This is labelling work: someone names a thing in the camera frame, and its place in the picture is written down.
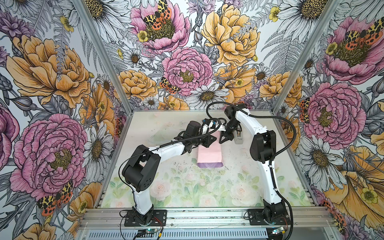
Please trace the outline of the purple wrapping paper sheet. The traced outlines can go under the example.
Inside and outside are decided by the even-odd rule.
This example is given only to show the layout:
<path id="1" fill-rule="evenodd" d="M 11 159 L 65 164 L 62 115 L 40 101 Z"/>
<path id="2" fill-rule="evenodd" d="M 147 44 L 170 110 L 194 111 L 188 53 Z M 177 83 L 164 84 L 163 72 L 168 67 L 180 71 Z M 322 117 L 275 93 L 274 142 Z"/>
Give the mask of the purple wrapping paper sheet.
<path id="1" fill-rule="evenodd" d="M 221 168 L 223 165 L 222 148 L 218 141 L 208 148 L 198 147 L 197 166 L 199 168 Z"/>

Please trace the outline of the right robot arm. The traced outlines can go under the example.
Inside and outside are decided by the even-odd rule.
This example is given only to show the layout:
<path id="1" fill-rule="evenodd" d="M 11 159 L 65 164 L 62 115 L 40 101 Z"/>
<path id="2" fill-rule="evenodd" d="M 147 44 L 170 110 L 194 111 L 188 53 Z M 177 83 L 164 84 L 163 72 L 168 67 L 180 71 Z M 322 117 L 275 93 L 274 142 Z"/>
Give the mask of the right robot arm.
<path id="1" fill-rule="evenodd" d="M 261 179 L 265 185 L 263 215 L 266 221 L 284 217 L 288 214 L 286 202 L 278 193 L 274 159 L 277 153 L 277 136 L 272 130 L 262 126 L 244 105 L 230 105 L 225 109 L 229 119 L 220 130 L 219 143 L 223 144 L 235 138 L 239 126 L 245 128 L 253 136 L 250 145 L 250 155 L 259 165 Z"/>

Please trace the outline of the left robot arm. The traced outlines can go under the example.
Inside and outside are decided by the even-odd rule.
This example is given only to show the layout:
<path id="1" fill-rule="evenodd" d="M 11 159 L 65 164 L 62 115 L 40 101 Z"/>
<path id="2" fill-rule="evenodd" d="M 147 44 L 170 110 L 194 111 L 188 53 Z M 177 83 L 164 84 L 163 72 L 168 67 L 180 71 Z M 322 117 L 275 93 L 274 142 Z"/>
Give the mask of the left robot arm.
<path id="1" fill-rule="evenodd" d="M 118 171 L 120 180 L 133 192 L 135 213 L 141 217 L 151 214 L 154 205 L 150 188 L 161 162 L 182 156 L 199 146 L 209 148 L 217 139 L 214 133 L 224 129 L 221 120 L 215 118 L 204 119 L 202 123 L 191 121 L 168 143 L 150 148 L 139 145 Z"/>

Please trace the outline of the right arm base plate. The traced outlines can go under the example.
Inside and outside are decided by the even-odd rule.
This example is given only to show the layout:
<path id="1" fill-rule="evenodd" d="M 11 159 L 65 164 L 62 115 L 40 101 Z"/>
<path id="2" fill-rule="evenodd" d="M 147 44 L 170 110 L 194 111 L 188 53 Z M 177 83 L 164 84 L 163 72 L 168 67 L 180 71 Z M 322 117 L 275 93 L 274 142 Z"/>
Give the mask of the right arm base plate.
<path id="1" fill-rule="evenodd" d="M 288 214 L 275 215 L 264 209 L 248 209 L 243 215 L 243 219 L 248 221 L 251 226 L 288 226 L 291 223 Z"/>

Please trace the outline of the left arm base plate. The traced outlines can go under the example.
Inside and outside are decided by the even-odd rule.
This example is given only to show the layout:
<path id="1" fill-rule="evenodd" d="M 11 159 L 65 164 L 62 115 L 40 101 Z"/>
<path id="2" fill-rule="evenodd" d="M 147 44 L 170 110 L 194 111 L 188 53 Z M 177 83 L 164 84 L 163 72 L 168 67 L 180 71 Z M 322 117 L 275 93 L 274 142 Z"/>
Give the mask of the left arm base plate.
<path id="1" fill-rule="evenodd" d="M 167 222 L 167 210 L 150 210 L 141 215 L 136 210 L 128 210 L 124 220 L 125 227 L 164 227 Z"/>

